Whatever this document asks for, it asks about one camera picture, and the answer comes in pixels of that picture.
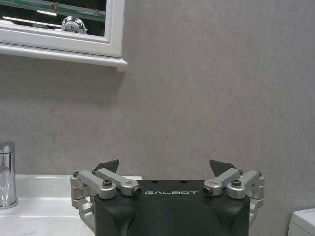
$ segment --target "gray marble wall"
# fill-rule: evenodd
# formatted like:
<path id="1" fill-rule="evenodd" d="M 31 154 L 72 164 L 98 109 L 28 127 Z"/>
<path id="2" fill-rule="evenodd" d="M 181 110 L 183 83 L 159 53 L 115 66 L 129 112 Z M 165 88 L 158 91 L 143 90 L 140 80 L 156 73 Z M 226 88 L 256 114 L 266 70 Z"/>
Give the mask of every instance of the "gray marble wall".
<path id="1" fill-rule="evenodd" d="M 315 1 L 126 0 L 128 71 L 0 55 L 0 140 L 17 172 L 204 179 L 261 170 L 252 236 L 315 208 Z"/>

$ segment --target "white countertop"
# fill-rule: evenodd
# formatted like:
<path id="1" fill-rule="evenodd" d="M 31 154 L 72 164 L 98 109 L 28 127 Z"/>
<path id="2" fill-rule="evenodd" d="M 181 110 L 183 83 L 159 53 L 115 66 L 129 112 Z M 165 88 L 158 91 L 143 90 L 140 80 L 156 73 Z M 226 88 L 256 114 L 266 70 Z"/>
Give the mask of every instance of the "white countertop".
<path id="1" fill-rule="evenodd" d="M 70 176 L 16 175 L 16 190 L 17 206 L 0 210 L 1 236 L 94 236 L 71 205 Z"/>

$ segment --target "metal bolt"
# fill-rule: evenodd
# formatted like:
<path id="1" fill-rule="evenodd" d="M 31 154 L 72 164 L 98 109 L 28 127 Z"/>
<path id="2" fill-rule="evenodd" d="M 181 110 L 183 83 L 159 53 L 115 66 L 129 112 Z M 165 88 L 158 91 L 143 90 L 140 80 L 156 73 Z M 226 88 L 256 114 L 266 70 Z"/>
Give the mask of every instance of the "metal bolt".
<path id="1" fill-rule="evenodd" d="M 202 191 L 206 197 L 209 197 L 212 194 L 212 189 L 210 187 L 204 187 Z"/>
<path id="2" fill-rule="evenodd" d="M 104 180 L 103 181 L 103 186 L 110 186 L 110 185 L 112 185 L 112 181 L 110 181 L 110 180 Z"/>
<path id="3" fill-rule="evenodd" d="M 240 182 L 239 180 L 233 180 L 231 184 L 235 187 L 239 187 L 242 185 L 242 182 Z"/>
<path id="4" fill-rule="evenodd" d="M 133 195 L 133 196 L 139 196 L 139 195 L 141 194 L 141 192 L 142 192 L 142 189 L 141 189 L 141 188 L 135 187 L 135 188 L 133 189 L 133 191 L 132 191 L 132 195 Z"/>

